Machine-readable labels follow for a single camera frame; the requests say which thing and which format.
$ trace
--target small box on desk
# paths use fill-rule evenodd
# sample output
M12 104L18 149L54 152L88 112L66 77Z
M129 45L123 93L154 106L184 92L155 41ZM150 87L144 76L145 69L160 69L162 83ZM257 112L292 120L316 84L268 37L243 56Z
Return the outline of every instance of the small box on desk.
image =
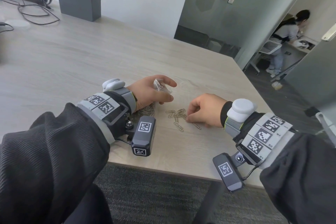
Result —
M100 0L59 0L61 13L87 21L95 21L102 16Z

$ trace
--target black cable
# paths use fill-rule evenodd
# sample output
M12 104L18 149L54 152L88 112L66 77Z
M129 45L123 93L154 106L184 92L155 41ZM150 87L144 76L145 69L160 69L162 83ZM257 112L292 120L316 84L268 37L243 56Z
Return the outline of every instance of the black cable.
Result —
M9 25L7 23L4 23L4 22L0 22L0 26L10 26L11 27L11 29L2 30L2 31L0 31L0 33L14 30L14 28L11 25Z
M6 1L6 0L2 0L2 1L5 2L5 3L8 3L8 4L11 4L11 5L16 5L16 6L17 6L17 9L18 9L19 13L22 15L22 17L23 17L26 21L28 21L28 22L30 22L30 23L32 23L32 24L43 26L43 25L49 25L49 24L52 24L52 23L55 23L55 22L60 21L60 19L59 19L55 14L53 14L51 11L49 11L48 9L46 9L46 8L44 7L44 6L48 7L48 5L46 4L45 0L43 0L44 6L42 6L42 5L38 5L38 4L26 5L25 2L24 2L23 0L21 0L21 1L22 1L22 4L21 4L20 2L15 1L15 0L9 0L10 2L9 2L9 1ZM35 14L27 14L27 13L24 13L24 12L22 11L22 9L24 9L24 8L27 7L27 6L37 6L37 7L39 7L40 9L42 9L42 10L44 11L45 14L43 14L43 15L35 15ZM52 21L52 22L47 22L47 23L37 23L37 22L33 22L33 21L29 20L29 19L26 17L26 16L31 16L31 17L48 17L48 16L51 16L51 15L52 15L53 17L55 17L56 20L54 20L54 21Z
M118 140L118 141L122 141L122 142L124 142L124 143L127 143L127 144L131 145L131 143L130 143L130 142L128 142L128 141L125 141L125 140L122 140L122 139L120 139L120 138L117 138L116 140Z
M243 177L243 181L246 180L247 178L249 178L249 176L251 175L251 173L256 170L258 167L254 167L252 168L252 170L248 173L248 175L246 175L245 177Z

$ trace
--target person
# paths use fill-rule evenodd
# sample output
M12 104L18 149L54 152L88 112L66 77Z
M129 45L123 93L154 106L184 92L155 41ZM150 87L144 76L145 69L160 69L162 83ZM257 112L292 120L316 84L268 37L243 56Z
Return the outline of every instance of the person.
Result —
M309 10L299 11L295 17L289 18L280 23L274 33L271 35L270 40L279 44L289 42L292 44L297 39L299 33L299 26L301 26L310 17ZM266 69L267 73L271 74L271 77L279 74L284 62L284 52L282 48L277 49L271 53L271 64Z
M126 87L136 110L173 96L152 88L164 75L145 77ZM188 107L187 122L222 128L232 102L202 94ZM262 113L241 126L245 134ZM275 207L291 223L334 223L336 219L336 149L313 135L295 135L260 175ZM243 135L233 138L235 142ZM57 117L45 112L27 131L8 133L0 146L0 222L55 224L113 223L103 192L93 184L109 158L110 145L80 108L67 103Z

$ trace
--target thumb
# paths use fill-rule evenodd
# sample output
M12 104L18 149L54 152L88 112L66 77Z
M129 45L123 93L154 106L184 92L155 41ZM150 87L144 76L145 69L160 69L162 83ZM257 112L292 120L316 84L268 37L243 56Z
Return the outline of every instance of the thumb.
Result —
M155 91L154 94L154 102L171 102L174 100L174 97L172 95L170 95L167 92L163 92L163 91Z
M202 110L194 112L194 113L188 115L187 119L185 121L188 122L188 123L192 123L192 122L204 122L202 114L203 114Z

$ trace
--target black jacket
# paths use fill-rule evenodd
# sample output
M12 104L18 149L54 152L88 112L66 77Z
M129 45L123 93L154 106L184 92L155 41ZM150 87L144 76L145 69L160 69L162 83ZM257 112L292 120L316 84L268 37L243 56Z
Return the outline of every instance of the black jacket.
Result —
M0 223L63 223L107 163L110 146L73 104L42 114L0 147ZM297 134L260 179L292 223L335 223L335 148Z

